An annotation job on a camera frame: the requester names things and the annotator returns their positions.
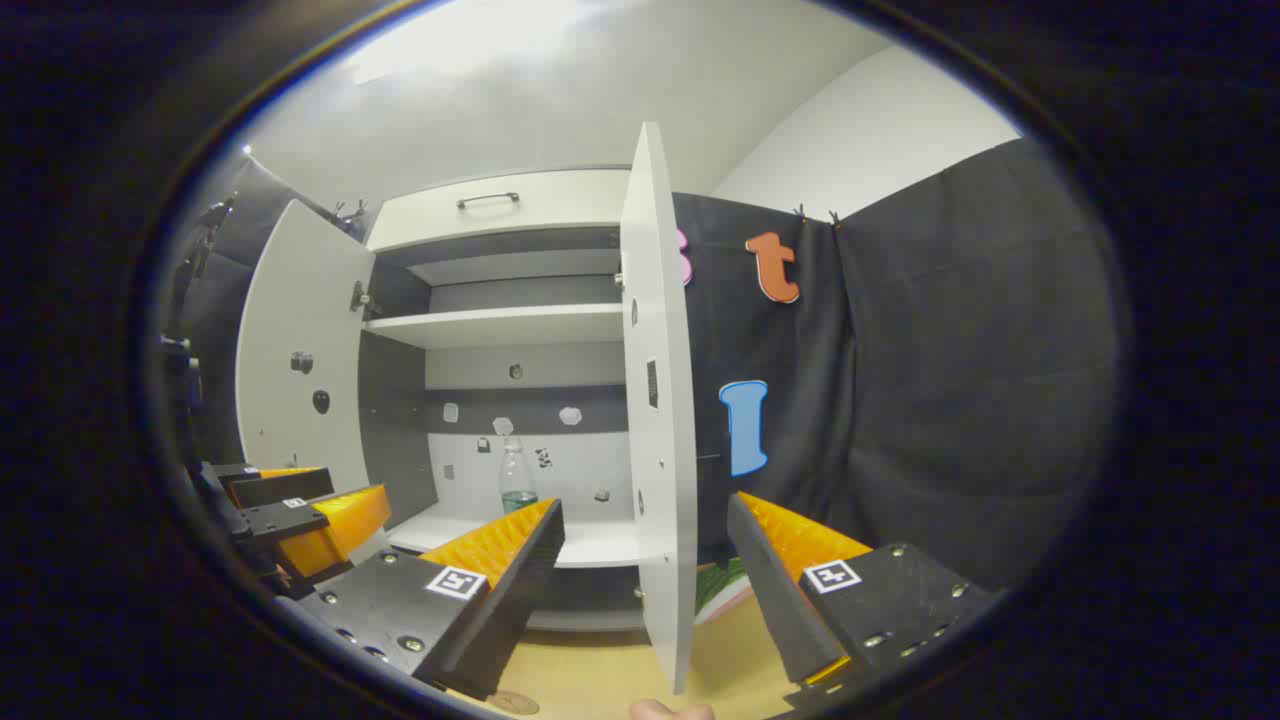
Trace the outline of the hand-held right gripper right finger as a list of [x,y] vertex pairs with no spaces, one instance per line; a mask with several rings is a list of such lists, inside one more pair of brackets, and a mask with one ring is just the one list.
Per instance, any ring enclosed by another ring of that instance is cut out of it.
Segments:
[[787,678],[803,691],[873,682],[993,603],[992,591],[916,546],[872,548],[745,492],[728,501],[726,528]]

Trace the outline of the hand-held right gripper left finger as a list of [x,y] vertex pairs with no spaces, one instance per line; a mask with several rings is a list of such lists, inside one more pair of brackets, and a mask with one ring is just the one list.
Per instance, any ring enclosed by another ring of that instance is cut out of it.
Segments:
[[485,700],[497,692],[563,543],[562,502],[545,498],[426,553],[384,551],[300,607],[383,666]]

